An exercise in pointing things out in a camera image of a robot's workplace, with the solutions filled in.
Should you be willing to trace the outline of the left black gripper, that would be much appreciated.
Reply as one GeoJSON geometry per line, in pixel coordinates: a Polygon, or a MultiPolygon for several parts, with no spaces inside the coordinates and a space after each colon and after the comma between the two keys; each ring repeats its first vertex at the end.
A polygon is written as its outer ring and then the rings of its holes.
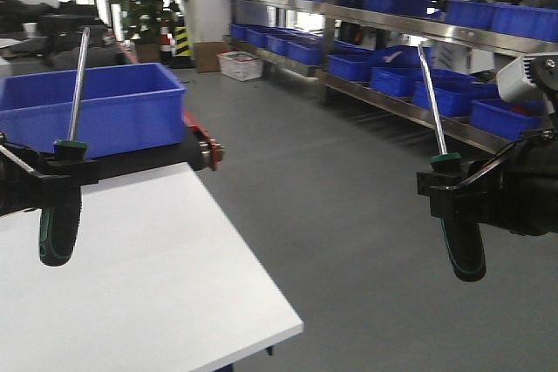
{"type": "Polygon", "coordinates": [[[1,132],[1,216],[25,210],[26,205],[31,203],[30,173],[8,157],[3,149],[31,169],[38,165],[41,173],[69,176],[76,186],[99,182],[99,162],[96,159],[86,159],[81,152],[38,153],[27,145],[9,141],[7,134],[1,132]]]}

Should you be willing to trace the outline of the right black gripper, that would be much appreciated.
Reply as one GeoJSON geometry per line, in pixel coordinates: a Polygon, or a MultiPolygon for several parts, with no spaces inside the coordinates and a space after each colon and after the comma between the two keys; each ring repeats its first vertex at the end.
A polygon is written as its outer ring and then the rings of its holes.
{"type": "Polygon", "coordinates": [[[464,236],[478,236],[480,223],[518,235],[556,233],[557,131],[524,131],[490,159],[432,162],[417,172],[417,192],[429,198],[432,216],[462,219],[464,236]]]}

